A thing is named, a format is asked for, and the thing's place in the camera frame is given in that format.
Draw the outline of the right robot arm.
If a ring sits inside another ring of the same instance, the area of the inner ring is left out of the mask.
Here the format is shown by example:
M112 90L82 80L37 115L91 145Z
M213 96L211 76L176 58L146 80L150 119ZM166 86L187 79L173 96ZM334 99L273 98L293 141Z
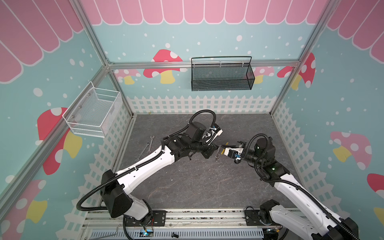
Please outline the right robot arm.
M248 162L261 181L285 195L304 214L299 217L277 201L269 200L260 206L260 222L280 224L304 240L357 240L357 223L351 218L342 218L319 202L276 160L275 154L273 139L265 134L257 134L238 147L221 145L218 151L219 156L225 155L236 164Z

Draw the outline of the silver combination wrench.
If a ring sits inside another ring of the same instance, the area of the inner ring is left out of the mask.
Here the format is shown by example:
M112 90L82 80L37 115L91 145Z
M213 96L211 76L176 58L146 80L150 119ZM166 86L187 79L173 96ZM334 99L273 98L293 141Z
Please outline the silver combination wrench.
M139 156L135 159L135 162L138 162L144 153L148 153L150 154L151 153L151 147L152 147L152 143L153 143L153 140L154 140L155 136L151 136L150 137L150 140L147 142L146 146L144 147L144 149L141 151L141 153L139 154Z

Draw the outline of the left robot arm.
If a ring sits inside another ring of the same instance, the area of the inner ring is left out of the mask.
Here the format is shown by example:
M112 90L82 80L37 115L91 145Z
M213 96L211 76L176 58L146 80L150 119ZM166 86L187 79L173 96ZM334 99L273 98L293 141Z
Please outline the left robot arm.
M111 170L103 173L101 184L80 198L77 210L107 210L111 218L128 216L138 221L150 217L149 205L145 200L132 196L133 190L180 159L191 159L196 153L210 158L219 148L214 140L223 132L216 119L212 110L194 113L184 128L162 138L161 145L145 158L116 173Z

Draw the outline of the black mesh wall basket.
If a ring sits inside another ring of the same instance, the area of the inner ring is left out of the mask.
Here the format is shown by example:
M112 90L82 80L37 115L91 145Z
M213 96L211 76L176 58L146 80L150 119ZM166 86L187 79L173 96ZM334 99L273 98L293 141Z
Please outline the black mesh wall basket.
M202 91L246 91L254 85L252 57L191 58L191 89Z

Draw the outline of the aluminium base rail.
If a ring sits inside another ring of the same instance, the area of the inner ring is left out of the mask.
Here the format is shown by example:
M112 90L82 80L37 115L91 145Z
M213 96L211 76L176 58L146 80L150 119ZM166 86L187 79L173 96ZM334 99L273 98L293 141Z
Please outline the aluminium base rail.
M259 214L258 208L247 207L229 209L163 209L153 210L153 219L146 228L230 228L230 227L268 227L260 220L263 214ZM296 216L300 220L309 222L309 219L296 208L283 210L287 217ZM129 228L142 228L139 221L128 217ZM84 228L114 228L122 226L123 217L110 218L106 211L99 211L88 214Z

